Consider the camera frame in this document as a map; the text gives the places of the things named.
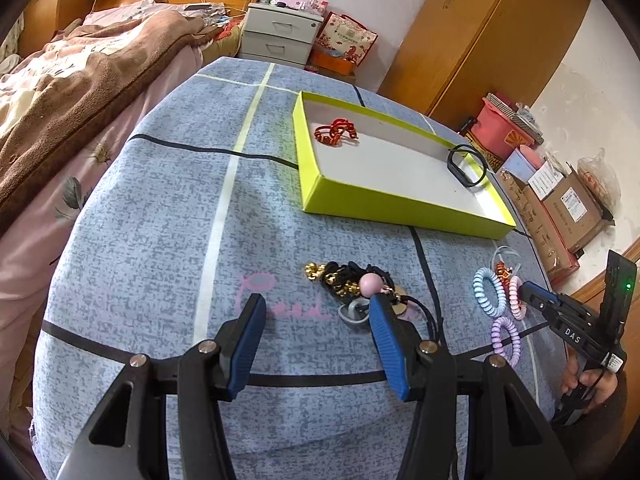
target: blue spiral hair tie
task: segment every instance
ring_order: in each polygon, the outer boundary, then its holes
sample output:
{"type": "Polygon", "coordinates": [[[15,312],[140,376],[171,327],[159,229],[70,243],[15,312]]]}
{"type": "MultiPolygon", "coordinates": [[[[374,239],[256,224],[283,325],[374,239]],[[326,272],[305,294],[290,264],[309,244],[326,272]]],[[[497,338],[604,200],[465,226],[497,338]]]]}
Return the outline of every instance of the blue spiral hair tie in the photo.
{"type": "Polygon", "coordinates": [[[480,308],[484,310],[485,314],[491,317],[501,316],[504,312],[504,309],[507,307],[507,295],[504,291],[504,287],[502,283],[498,279],[498,276],[495,272],[487,267],[483,267],[482,269],[476,272],[474,276],[474,294],[476,295],[476,300],[478,300],[478,305],[480,308]],[[486,294],[484,293],[484,279],[488,279],[491,283],[493,283],[495,288],[495,293],[498,295],[498,306],[493,306],[491,301],[487,299],[486,294]]]}

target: gift bag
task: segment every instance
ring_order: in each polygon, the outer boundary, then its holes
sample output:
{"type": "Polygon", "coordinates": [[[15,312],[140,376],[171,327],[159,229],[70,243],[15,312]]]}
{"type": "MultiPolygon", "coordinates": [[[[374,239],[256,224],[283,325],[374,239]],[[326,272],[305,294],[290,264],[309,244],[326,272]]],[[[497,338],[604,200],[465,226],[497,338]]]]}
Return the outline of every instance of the gift bag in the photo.
{"type": "Polygon", "coordinates": [[[316,43],[325,50],[335,50],[358,66],[371,50],[378,35],[346,14],[329,13],[316,43]]]}

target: pink spiral hair tie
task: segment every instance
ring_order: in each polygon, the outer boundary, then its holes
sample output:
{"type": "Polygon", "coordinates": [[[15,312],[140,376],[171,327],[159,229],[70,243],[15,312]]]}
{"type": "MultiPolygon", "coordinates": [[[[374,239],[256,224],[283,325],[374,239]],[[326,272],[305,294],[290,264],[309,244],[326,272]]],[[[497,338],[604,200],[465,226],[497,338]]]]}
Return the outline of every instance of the pink spiral hair tie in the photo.
{"type": "Polygon", "coordinates": [[[522,280],[518,276],[512,276],[509,280],[509,305],[513,317],[522,321],[527,315],[527,305],[518,298],[520,285],[522,285],[522,280]]]}
{"type": "Polygon", "coordinates": [[[520,335],[518,334],[518,329],[514,325],[513,321],[508,317],[499,317],[494,321],[494,324],[491,327],[491,343],[494,346],[494,354],[501,355],[511,366],[511,368],[515,368],[516,364],[518,364],[518,360],[520,359],[520,335]],[[509,336],[511,336],[511,358],[507,357],[507,352],[502,346],[502,337],[500,336],[500,329],[504,327],[507,332],[509,332],[509,336]]]}

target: pink bed sheet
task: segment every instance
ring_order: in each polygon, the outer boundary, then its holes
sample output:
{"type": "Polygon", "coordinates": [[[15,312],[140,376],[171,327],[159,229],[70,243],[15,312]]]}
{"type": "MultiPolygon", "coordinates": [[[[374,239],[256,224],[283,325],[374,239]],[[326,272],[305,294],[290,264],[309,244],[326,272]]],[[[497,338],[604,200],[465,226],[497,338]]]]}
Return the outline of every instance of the pink bed sheet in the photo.
{"type": "Polygon", "coordinates": [[[9,433],[9,410],[15,407],[15,399],[10,405],[10,392],[16,361],[31,319],[46,301],[57,259],[87,192],[140,120],[201,66],[199,48],[181,50],[148,89],[47,184],[0,238],[0,431],[4,434],[9,433]]]}

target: brown blanket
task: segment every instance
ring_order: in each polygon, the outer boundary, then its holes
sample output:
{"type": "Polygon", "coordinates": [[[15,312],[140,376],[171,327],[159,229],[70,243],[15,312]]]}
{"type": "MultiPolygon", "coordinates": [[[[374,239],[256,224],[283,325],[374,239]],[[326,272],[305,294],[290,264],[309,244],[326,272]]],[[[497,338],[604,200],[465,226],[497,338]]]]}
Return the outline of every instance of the brown blanket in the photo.
{"type": "Polygon", "coordinates": [[[181,49],[219,32],[203,34],[203,26],[164,10],[78,27],[0,79],[0,236],[181,49]]]}

